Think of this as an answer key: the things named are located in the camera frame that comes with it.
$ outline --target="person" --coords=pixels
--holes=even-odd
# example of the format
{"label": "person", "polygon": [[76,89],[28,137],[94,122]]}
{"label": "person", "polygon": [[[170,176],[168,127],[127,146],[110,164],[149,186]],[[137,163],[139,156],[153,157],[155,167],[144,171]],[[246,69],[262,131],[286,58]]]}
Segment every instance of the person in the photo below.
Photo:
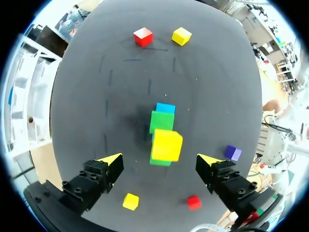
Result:
{"label": "person", "polygon": [[263,106],[263,111],[275,111],[275,114],[277,114],[281,109],[282,103],[278,99],[270,100]]}

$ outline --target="purple cube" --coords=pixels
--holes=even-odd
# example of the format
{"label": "purple cube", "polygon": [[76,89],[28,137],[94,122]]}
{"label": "purple cube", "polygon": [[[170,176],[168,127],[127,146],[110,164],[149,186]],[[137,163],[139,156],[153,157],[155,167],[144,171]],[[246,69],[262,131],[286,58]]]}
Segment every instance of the purple cube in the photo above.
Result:
{"label": "purple cube", "polygon": [[237,161],[240,158],[241,150],[233,147],[231,145],[228,145],[225,151],[225,157]]}

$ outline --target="large yellow cube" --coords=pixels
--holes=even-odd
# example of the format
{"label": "large yellow cube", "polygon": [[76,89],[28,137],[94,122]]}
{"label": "large yellow cube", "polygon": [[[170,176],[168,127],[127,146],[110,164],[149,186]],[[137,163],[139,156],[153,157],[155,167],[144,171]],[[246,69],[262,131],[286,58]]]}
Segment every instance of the large yellow cube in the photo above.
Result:
{"label": "large yellow cube", "polygon": [[130,210],[135,210],[137,206],[139,206],[139,197],[128,193],[124,199],[122,206]]}
{"label": "large yellow cube", "polygon": [[178,43],[180,46],[183,46],[191,38],[192,33],[188,32],[184,28],[178,28],[174,31],[172,40]]}
{"label": "large yellow cube", "polygon": [[177,162],[183,144],[183,137],[176,131],[155,129],[151,151],[153,160]]}

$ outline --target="blue cube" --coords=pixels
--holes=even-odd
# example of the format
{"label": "blue cube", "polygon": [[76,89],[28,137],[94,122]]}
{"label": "blue cube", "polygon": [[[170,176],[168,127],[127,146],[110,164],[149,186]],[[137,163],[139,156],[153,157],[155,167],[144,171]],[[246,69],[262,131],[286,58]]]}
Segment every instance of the blue cube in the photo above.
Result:
{"label": "blue cube", "polygon": [[158,112],[164,112],[164,113],[175,113],[176,106],[174,105],[169,105],[169,104],[164,104],[164,103],[157,103],[156,104],[156,111]]}
{"label": "blue cube", "polygon": [[227,146],[226,151],[225,151],[225,157],[231,160],[237,161],[240,158],[240,155],[241,155],[240,149],[234,146],[231,146],[231,145]]}

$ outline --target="green cube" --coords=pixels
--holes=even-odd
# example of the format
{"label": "green cube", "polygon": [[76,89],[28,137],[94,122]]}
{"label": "green cube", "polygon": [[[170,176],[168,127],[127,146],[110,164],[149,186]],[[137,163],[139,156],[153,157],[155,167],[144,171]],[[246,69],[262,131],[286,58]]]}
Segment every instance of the green cube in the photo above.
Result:
{"label": "green cube", "polygon": [[154,160],[150,156],[150,164],[159,166],[170,166],[172,164],[172,161]]}
{"label": "green cube", "polygon": [[172,131],[174,125],[174,117],[175,115],[171,113],[152,111],[149,133],[153,134],[155,132],[155,129]]}

